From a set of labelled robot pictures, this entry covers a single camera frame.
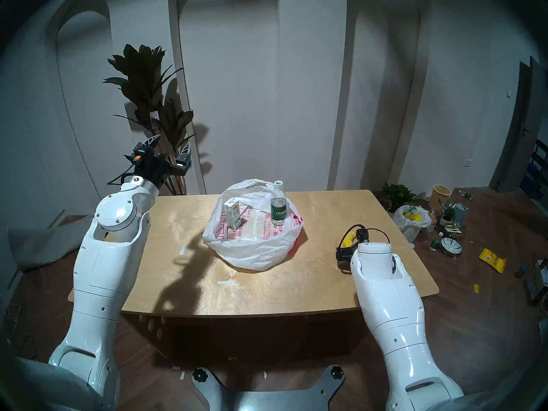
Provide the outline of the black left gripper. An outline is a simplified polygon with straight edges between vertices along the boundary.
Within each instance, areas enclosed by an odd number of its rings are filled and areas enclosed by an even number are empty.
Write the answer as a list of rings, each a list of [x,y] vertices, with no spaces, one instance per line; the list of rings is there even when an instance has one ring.
[[[148,138],[141,148],[155,149],[161,140],[161,135]],[[191,144],[187,142],[175,158],[175,163],[169,163],[165,155],[145,155],[138,152],[124,155],[133,167],[133,172],[124,173],[124,182],[146,180],[160,189],[169,176],[185,176],[191,164]]]

